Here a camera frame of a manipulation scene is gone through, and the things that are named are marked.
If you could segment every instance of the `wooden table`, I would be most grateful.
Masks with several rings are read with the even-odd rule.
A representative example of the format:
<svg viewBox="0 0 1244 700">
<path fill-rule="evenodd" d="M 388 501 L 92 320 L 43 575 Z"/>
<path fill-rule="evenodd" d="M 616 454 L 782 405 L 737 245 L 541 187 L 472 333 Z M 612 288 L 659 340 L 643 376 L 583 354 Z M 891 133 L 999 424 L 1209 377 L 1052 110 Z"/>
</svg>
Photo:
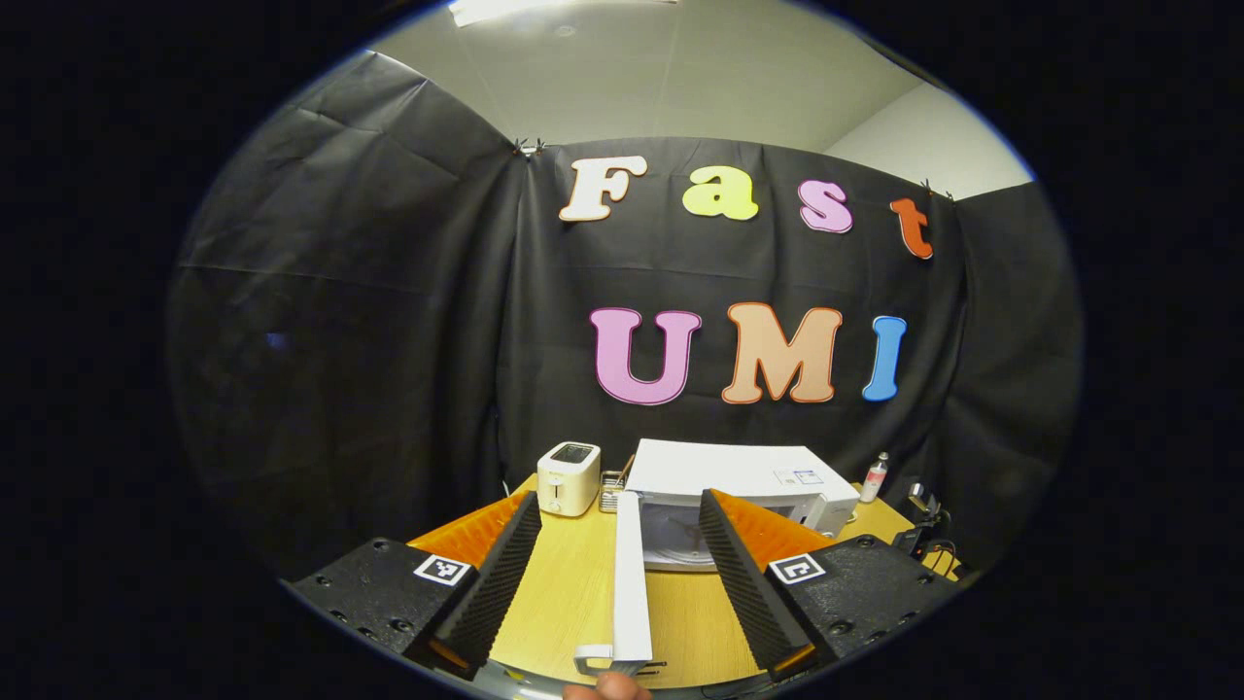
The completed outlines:
<svg viewBox="0 0 1244 700">
<path fill-rule="evenodd" d="M 518 491 L 530 491 L 529 477 Z M 856 490 L 860 485 L 852 485 Z M 877 500 L 856 506 L 838 540 L 872 535 L 884 542 L 913 526 Z M 493 644 L 491 659 L 510 669 L 595 685 L 575 669 L 575 647 L 612 642 L 616 516 L 596 504 L 577 518 L 540 513 L 542 528 L 531 562 Z M 931 566 L 937 555 L 926 558 Z M 954 563 L 943 556 L 938 573 Z M 648 617 L 656 675 L 646 688 L 688 688 L 763 673 L 717 573 L 647 572 Z"/>
</svg>

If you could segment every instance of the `blue letter i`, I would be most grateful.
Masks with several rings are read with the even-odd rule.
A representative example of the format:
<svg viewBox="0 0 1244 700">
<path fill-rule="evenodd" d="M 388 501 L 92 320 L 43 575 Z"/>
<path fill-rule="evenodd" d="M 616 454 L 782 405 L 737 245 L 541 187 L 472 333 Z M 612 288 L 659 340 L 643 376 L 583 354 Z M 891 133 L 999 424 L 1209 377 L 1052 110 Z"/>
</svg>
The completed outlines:
<svg viewBox="0 0 1244 700">
<path fill-rule="evenodd" d="M 877 316 L 872 329 L 877 333 L 877 359 L 872 366 L 872 382 L 863 388 L 863 398 L 865 402 L 886 402 L 898 394 L 894 384 L 898 341 L 907 332 L 907 321 L 896 316 Z"/>
</svg>

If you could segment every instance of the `ceiling light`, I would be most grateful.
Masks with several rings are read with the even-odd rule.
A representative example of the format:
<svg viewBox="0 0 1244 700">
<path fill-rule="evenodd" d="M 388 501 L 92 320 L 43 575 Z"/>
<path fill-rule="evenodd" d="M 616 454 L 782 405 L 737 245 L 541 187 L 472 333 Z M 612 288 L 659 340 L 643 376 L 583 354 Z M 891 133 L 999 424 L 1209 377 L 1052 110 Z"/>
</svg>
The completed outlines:
<svg viewBox="0 0 1244 700">
<path fill-rule="evenodd" d="M 454 24 L 458 26 L 473 25 L 484 20 L 493 20 L 522 10 L 536 7 L 549 7 L 552 5 L 582 4 L 585 0 L 457 0 L 449 4 L 449 11 L 454 15 Z M 612 0 L 611 4 L 652 4 L 661 2 L 673 5 L 678 0 Z"/>
</svg>

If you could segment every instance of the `white wall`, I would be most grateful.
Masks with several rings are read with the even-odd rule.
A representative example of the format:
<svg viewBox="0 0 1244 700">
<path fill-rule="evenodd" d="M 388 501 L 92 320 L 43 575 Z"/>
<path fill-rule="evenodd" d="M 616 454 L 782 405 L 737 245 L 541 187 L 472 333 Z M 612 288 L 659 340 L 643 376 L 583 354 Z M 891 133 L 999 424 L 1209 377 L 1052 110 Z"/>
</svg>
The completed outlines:
<svg viewBox="0 0 1244 700">
<path fill-rule="evenodd" d="M 1031 182 L 1010 145 L 958 98 L 922 83 L 825 150 L 898 175 L 929 180 L 955 199 Z"/>
</svg>

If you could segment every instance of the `label on microwave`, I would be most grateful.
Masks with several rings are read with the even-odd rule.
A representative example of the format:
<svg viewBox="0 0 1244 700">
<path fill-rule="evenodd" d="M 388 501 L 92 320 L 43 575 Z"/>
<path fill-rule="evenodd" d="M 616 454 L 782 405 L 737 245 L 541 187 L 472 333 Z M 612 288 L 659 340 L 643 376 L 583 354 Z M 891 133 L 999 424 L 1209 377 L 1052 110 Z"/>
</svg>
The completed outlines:
<svg viewBox="0 0 1244 700">
<path fill-rule="evenodd" d="M 812 470 L 774 470 L 774 476 L 785 486 L 825 484 Z"/>
</svg>

